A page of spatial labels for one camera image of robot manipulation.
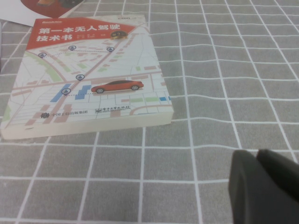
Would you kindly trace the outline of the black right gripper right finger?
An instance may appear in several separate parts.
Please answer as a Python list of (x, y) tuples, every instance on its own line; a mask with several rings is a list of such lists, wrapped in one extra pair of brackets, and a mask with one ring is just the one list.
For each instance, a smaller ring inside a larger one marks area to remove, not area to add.
[(260, 149), (256, 158), (275, 184), (298, 202), (299, 165), (268, 149)]

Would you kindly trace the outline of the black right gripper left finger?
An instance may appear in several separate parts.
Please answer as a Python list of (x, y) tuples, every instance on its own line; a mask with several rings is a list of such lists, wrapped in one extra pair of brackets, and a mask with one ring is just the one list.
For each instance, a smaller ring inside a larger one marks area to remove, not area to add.
[(281, 190), (248, 151), (234, 151), (228, 191), (235, 224), (299, 222), (299, 202)]

